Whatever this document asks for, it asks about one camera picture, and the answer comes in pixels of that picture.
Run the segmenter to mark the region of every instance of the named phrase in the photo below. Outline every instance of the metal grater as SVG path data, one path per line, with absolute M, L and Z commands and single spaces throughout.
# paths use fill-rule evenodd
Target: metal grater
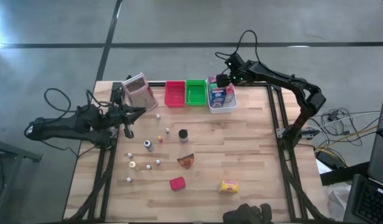
M 143 73 L 124 81 L 122 86 L 131 106 L 145 107 L 149 111 L 158 105 Z

